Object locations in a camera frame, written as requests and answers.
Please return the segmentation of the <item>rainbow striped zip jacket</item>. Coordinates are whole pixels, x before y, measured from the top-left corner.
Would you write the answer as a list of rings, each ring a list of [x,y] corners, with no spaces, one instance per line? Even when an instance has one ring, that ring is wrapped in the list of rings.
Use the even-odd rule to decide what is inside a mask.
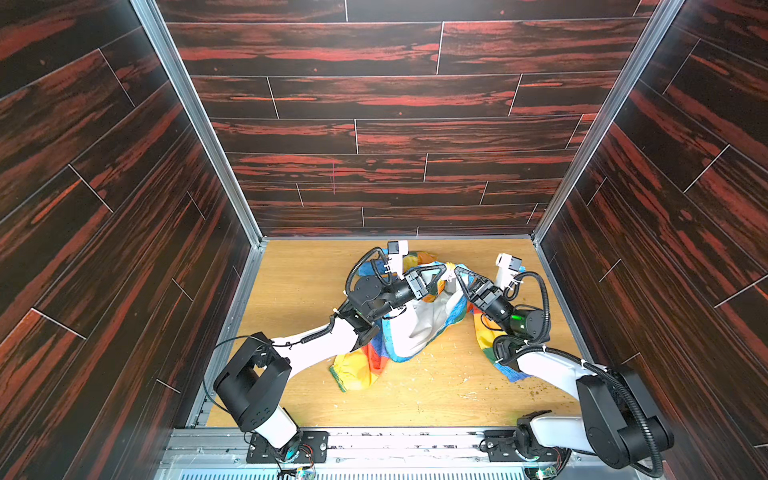
[[[509,381],[527,377],[498,363],[493,341],[502,333],[491,321],[472,306],[458,286],[453,263],[446,264],[449,275],[445,290],[435,300],[418,300],[413,308],[393,312],[376,324],[380,332],[365,346],[335,357],[329,371],[343,392],[371,387],[389,363],[404,363],[421,353],[449,327],[472,316],[475,338],[481,352]]]

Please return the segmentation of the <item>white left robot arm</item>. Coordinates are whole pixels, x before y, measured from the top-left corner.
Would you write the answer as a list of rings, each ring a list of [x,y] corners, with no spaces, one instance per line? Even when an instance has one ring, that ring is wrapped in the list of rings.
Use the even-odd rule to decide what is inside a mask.
[[[378,321],[390,313],[412,313],[415,302],[437,290],[444,264],[421,265],[403,277],[352,271],[346,300],[329,324],[282,340],[258,332],[245,337],[213,382],[223,408],[243,432],[255,433],[286,457],[302,443],[302,432],[280,406],[287,383],[296,374],[330,357],[354,352],[378,333]]]

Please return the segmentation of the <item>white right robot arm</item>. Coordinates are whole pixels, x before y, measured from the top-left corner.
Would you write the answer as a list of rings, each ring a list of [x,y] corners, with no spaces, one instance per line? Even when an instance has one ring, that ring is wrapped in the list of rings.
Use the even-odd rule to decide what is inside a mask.
[[[662,454],[675,440],[653,395],[629,367],[606,367],[549,346],[550,299],[541,275],[521,271],[500,287],[463,266],[454,272],[468,302],[494,325],[495,362],[543,380],[579,403],[577,416],[541,411],[521,418],[515,433],[523,457],[568,449],[616,470],[631,467],[650,478],[663,476]]]

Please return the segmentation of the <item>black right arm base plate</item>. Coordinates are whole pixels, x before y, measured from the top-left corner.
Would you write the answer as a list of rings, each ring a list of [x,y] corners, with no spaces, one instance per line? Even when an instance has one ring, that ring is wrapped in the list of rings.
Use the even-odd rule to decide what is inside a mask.
[[[569,456],[568,449],[540,445],[526,428],[486,430],[479,450],[491,462],[562,463]]]

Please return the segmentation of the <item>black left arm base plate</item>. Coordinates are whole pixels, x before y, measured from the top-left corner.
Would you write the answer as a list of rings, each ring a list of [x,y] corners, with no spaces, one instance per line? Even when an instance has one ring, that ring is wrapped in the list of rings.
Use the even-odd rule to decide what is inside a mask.
[[[302,430],[283,447],[273,447],[263,436],[253,433],[248,442],[247,464],[314,464],[325,463],[329,432]]]

